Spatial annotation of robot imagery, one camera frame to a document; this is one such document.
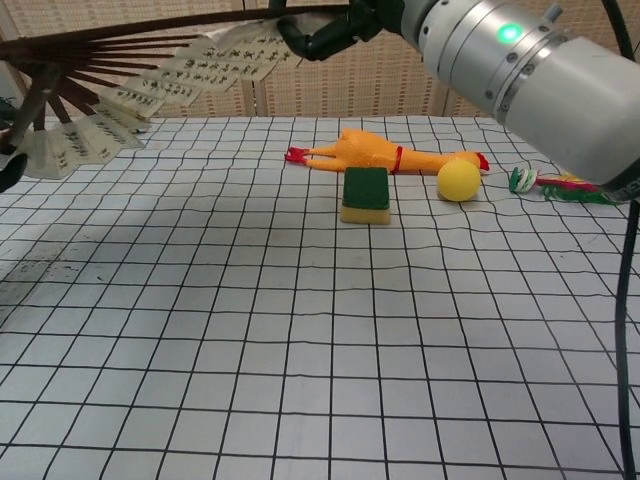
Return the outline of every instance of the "yellow sponge base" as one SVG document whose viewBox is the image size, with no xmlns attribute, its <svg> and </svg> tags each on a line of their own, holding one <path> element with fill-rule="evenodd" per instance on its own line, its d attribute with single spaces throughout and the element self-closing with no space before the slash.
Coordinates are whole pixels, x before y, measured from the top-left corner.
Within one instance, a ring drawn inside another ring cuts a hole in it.
<svg viewBox="0 0 640 480">
<path fill-rule="evenodd" d="M 344 223 L 364 223 L 369 225 L 389 225 L 389 210 L 368 210 L 366 208 L 342 207 L 340 220 Z"/>
</svg>

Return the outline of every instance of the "toy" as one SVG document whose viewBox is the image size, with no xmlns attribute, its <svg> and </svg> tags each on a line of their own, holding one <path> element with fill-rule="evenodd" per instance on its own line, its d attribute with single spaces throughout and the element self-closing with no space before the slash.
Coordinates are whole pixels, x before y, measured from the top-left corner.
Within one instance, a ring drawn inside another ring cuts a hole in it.
<svg viewBox="0 0 640 480">
<path fill-rule="evenodd" d="M 438 191 L 451 202 L 466 202 L 480 188 L 480 171 L 471 162 L 448 162 L 438 172 Z"/>
<path fill-rule="evenodd" d="M 389 224 L 389 174 L 385 168 L 345 170 L 340 219 L 345 223 Z"/>
<path fill-rule="evenodd" d="M 541 177 L 536 170 L 515 168 L 509 176 L 511 193 L 527 193 L 534 186 L 542 187 L 542 194 L 547 200 L 617 205 L 602 194 L 595 185 L 573 175 Z"/>
<path fill-rule="evenodd" d="M 307 158 L 312 155 L 333 159 Z M 292 147 L 285 155 L 288 162 L 302 163 L 311 168 L 333 172 L 343 172 L 347 167 L 383 167 L 390 173 L 419 170 L 437 173 L 447 162 L 461 159 L 469 161 L 476 168 L 489 170 L 489 162 L 480 153 L 421 153 L 394 145 L 371 132 L 349 128 L 342 131 L 335 145 L 311 149 Z"/>
</svg>

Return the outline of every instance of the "red comb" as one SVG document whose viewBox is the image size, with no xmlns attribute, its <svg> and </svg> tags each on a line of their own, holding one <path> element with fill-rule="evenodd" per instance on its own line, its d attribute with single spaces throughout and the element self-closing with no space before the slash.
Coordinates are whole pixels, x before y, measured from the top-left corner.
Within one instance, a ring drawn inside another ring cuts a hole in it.
<svg viewBox="0 0 640 480">
<path fill-rule="evenodd" d="M 284 156 L 284 160 L 286 162 L 294 162 L 294 163 L 307 163 L 307 159 L 304 158 L 305 155 L 309 153 L 308 148 L 296 148 L 290 147 Z"/>
<path fill-rule="evenodd" d="M 489 161 L 487 158 L 481 153 L 476 153 L 478 155 L 478 159 L 480 160 L 480 170 L 484 170 L 485 172 L 489 171 Z"/>
</svg>

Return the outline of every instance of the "woven wall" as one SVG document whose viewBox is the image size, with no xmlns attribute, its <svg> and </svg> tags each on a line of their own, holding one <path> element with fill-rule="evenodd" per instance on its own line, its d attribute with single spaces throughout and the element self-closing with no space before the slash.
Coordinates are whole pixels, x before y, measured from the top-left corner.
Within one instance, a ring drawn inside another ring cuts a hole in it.
<svg viewBox="0 0 640 480">
<path fill-rule="evenodd" d="M 20 35 L 266 6 L 268 0 L 4 0 Z M 548 0 L 514 0 L 542 13 Z M 620 0 L 634 41 L 640 41 L 640 2 Z M 289 0 L 290 5 L 336 0 Z M 560 23 L 615 49 L 600 0 L 565 0 Z M 207 27 L 172 30 L 206 31 Z M 244 82 L 225 95 L 203 94 L 189 108 L 165 108 L 163 116 L 377 116 L 481 115 L 455 92 L 428 76 L 420 56 L 401 38 L 383 33 L 322 63 L 276 69 L 263 82 Z"/>
</svg>

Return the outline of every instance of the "yellow ball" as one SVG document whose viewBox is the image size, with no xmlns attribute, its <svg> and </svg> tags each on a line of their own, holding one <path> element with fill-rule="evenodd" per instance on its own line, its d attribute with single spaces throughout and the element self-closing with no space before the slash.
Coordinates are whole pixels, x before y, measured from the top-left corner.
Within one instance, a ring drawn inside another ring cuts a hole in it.
<svg viewBox="0 0 640 480">
<path fill-rule="evenodd" d="M 480 170 L 467 160 L 452 160 L 438 172 L 438 191 L 451 202 L 466 202 L 480 188 Z"/>
</svg>

